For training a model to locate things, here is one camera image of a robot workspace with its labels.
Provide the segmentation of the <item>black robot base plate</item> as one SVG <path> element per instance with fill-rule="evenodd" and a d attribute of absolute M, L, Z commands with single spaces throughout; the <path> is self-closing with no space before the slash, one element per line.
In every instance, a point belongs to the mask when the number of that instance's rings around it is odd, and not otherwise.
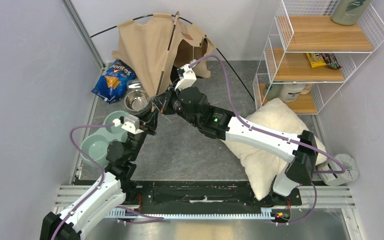
<path fill-rule="evenodd" d="M 262 208 L 301 206 L 295 188 L 287 197 L 272 192 L 257 200 L 248 181 L 135 180 L 123 205 L 143 214 L 257 214 Z"/>

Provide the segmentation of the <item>beige fabric pet tent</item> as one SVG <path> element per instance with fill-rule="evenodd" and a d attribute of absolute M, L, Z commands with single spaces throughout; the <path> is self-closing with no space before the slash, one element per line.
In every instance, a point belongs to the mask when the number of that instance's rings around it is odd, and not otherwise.
<path fill-rule="evenodd" d="M 112 57 L 135 71 L 150 97 L 156 96 L 173 23 L 171 14 L 155 13 L 145 23 L 129 20 L 117 25 L 118 48 L 112 52 Z M 208 56 L 216 48 L 199 26 L 186 23 L 179 17 L 159 94 L 171 83 L 173 67 L 180 68 L 192 60 Z"/>

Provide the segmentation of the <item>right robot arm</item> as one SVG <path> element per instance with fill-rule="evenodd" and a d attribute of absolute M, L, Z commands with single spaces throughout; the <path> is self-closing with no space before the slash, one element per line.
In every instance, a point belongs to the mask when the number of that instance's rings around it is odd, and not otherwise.
<path fill-rule="evenodd" d="M 211 139 L 238 142 L 267 151 L 286 161 L 268 191 L 269 200 L 280 205 L 298 185 L 310 185 L 318 157 L 314 134 L 281 132 L 241 118 L 232 111 L 212 106 L 197 87 L 167 90 L 150 99 L 162 115 L 178 115 Z"/>

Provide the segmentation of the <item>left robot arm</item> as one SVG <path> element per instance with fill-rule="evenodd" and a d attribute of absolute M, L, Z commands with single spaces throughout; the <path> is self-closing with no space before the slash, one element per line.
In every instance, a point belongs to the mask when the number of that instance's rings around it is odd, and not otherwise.
<path fill-rule="evenodd" d="M 139 115 L 115 111 L 81 145 L 75 144 L 83 161 L 96 166 L 100 177 L 61 213 L 49 212 L 42 221 L 41 240 L 84 240 L 90 231 L 113 209 L 132 204 L 137 198 L 131 177 L 134 161 L 147 135 L 155 135 L 158 112 Z"/>

